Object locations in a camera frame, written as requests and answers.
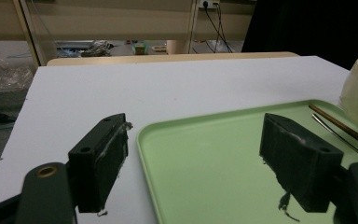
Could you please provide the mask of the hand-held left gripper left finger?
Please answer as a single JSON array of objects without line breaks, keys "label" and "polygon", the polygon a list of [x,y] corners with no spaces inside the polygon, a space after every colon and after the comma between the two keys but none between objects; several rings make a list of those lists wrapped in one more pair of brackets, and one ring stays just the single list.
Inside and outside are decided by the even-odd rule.
[{"label": "hand-held left gripper left finger", "polygon": [[124,113],[101,119],[69,152],[67,162],[75,207],[80,213],[99,213],[129,155]]}]

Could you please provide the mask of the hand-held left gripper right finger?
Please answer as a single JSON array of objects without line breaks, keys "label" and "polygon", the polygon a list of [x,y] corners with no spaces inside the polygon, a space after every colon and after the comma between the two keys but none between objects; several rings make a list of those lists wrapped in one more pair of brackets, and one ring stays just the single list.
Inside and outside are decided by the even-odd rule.
[{"label": "hand-held left gripper right finger", "polygon": [[328,183],[342,162],[341,150],[297,122],[267,113],[259,155],[305,211],[328,209]]}]

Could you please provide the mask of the metal spoon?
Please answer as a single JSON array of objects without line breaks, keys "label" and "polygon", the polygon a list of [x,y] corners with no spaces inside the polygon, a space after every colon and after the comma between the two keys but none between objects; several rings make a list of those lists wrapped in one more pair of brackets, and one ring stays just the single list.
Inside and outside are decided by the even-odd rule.
[{"label": "metal spoon", "polygon": [[339,139],[341,142],[343,142],[345,145],[347,145],[351,150],[356,152],[358,154],[358,148],[356,148],[354,145],[352,145],[349,141],[344,139],[342,136],[340,136],[337,132],[335,132],[332,128],[330,128],[321,118],[319,118],[315,113],[312,113],[312,118],[318,122],[322,127],[324,127],[328,132],[330,132],[332,135],[334,135],[337,139]]}]

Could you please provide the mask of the brown chopstick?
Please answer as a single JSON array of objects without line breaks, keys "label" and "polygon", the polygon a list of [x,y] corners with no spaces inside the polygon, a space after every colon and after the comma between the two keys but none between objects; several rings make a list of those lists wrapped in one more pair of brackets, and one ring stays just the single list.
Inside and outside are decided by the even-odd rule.
[{"label": "brown chopstick", "polygon": [[348,125],[344,124],[343,122],[339,121],[338,119],[335,119],[333,116],[329,115],[327,112],[323,111],[321,108],[319,108],[316,105],[309,105],[309,108],[314,111],[313,117],[314,119],[320,123],[327,131],[330,133],[335,133],[335,131],[330,128],[322,119],[326,119],[330,123],[334,124],[336,127],[338,127],[341,131],[348,134],[352,138],[356,139],[358,141],[358,132],[356,132],[354,129],[350,128]]}]

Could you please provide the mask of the light green tray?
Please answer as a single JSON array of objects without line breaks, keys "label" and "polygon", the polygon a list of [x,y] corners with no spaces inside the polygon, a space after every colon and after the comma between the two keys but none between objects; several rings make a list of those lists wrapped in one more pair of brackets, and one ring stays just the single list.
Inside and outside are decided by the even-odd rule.
[{"label": "light green tray", "polygon": [[[150,124],[137,136],[158,224],[332,224],[335,208],[307,213],[284,194],[259,155],[265,114],[287,117],[343,151],[343,166],[358,154],[312,118],[316,105],[348,124],[342,110],[308,100]],[[358,141],[328,125],[358,148]]]}]

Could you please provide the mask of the white table cover board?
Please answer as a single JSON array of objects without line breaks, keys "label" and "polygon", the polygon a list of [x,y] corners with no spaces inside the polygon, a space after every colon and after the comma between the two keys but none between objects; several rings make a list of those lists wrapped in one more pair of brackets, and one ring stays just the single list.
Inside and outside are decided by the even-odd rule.
[{"label": "white table cover board", "polygon": [[34,167],[66,161],[101,119],[124,113],[129,155],[106,214],[80,224],[158,224],[137,145],[158,121],[311,99],[335,103],[347,71],[315,56],[115,65],[45,66],[36,72],[0,160],[0,202],[18,194]]}]

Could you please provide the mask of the small coloured cube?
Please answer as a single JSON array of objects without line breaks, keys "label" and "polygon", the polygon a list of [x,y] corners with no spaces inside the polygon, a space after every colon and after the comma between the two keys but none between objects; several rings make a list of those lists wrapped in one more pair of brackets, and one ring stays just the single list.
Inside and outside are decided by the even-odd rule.
[{"label": "small coloured cube", "polygon": [[146,55],[146,45],[144,43],[135,43],[132,45],[132,51],[135,55]]}]

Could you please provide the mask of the clear plastic bag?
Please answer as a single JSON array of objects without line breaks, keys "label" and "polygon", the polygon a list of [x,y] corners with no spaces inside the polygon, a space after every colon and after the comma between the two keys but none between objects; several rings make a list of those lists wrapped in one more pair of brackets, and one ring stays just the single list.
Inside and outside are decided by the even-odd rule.
[{"label": "clear plastic bag", "polygon": [[28,65],[12,66],[0,59],[0,92],[23,91],[30,87],[34,74]]}]

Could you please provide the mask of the black curtain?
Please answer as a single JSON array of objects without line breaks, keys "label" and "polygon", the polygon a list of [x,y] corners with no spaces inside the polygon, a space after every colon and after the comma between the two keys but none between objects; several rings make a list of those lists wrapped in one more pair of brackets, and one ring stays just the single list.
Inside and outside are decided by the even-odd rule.
[{"label": "black curtain", "polygon": [[358,0],[257,0],[242,50],[290,51],[350,69],[358,59]]}]

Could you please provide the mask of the light wooden desk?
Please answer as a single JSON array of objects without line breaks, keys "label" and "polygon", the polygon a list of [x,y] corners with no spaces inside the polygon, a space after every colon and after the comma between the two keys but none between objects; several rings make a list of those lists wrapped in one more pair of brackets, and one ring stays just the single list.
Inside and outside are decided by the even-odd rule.
[{"label": "light wooden desk", "polygon": [[25,41],[34,64],[57,57],[60,40],[243,40],[256,0],[220,0],[222,16],[201,0],[0,0],[0,40]]}]

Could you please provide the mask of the white power strip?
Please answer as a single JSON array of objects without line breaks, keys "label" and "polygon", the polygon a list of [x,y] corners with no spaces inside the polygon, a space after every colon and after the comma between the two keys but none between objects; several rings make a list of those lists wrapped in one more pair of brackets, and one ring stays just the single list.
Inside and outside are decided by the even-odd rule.
[{"label": "white power strip", "polygon": [[200,0],[199,8],[216,9],[220,5],[220,0]]}]

